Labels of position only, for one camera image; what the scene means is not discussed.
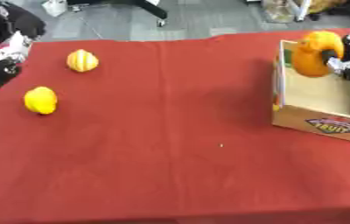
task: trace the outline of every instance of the fruit box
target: fruit box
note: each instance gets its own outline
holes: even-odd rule
[[[350,81],[309,78],[291,66],[296,42],[281,41],[273,73],[274,125],[350,140]]]

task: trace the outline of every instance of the yellow lemon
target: yellow lemon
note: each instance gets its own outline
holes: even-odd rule
[[[36,87],[24,96],[25,107],[34,113],[50,115],[57,107],[57,95],[48,87]]]
[[[74,71],[84,73],[96,68],[99,60],[91,52],[80,49],[70,53],[66,63]]]

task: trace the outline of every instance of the white object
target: white object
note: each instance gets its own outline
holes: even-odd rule
[[[312,0],[303,0],[302,5],[300,5],[300,7],[293,0],[288,0],[288,4],[295,13],[296,20],[300,22],[305,20],[305,16],[307,16],[308,9],[312,5]]]
[[[50,16],[56,18],[67,11],[67,0],[48,0],[42,6]]]
[[[158,3],[160,3],[160,0],[147,0],[147,1],[154,5],[158,5]]]

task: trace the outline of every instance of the chair wheel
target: chair wheel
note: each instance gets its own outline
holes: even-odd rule
[[[166,21],[163,19],[159,19],[157,21],[157,27],[163,27],[163,26],[165,26],[165,24],[166,24]]]

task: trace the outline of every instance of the box label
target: box label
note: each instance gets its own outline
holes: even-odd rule
[[[305,120],[324,134],[344,134],[350,133],[350,122],[336,121],[332,119],[309,119]]]

